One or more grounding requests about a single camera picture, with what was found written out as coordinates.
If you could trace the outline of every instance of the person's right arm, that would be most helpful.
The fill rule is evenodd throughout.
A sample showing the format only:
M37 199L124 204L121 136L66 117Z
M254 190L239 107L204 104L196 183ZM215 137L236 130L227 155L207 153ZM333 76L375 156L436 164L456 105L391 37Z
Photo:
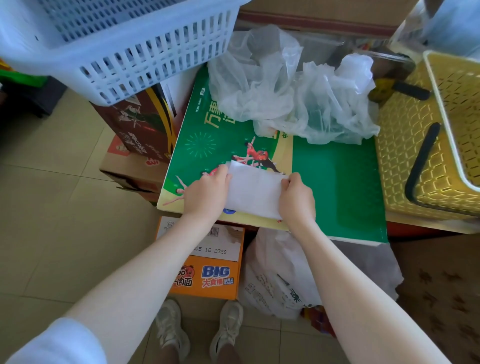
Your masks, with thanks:
M328 318L352 364L446 364L408 314L320 230L315 200L298 173L282 181L282 219L305 252Z

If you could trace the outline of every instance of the person's left arm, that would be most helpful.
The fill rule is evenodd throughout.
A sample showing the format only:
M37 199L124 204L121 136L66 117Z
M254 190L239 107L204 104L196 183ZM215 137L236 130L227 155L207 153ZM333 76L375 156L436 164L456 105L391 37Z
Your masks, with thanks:
M90 329L109 363L128 362L181 265L220 216L231 177L227 171L221 165L214 176L203 176L187 187L181 219L65 314Z

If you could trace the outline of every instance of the folded white paper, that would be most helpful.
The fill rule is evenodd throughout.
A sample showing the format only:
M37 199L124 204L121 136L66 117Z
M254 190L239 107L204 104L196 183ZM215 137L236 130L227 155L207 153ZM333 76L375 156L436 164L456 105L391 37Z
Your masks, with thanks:
M225 208L247 212L265 218L281 219L278 199L285 174L231 161L228 172L232 175Z

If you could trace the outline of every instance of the gold shopping basket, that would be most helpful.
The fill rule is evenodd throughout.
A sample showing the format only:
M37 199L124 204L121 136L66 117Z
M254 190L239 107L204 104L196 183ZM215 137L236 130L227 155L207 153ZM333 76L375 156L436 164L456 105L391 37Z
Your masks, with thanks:
M380 109L385 207L438 219L480 216L480 63L428 51L406 82L432 95L394 93Z

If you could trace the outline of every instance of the white plastic basket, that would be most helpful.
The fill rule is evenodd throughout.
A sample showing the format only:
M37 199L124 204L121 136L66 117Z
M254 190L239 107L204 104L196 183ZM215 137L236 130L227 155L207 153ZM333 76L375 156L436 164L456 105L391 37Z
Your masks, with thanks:
M115 104L222 54L249 0L0 0L0 57Z

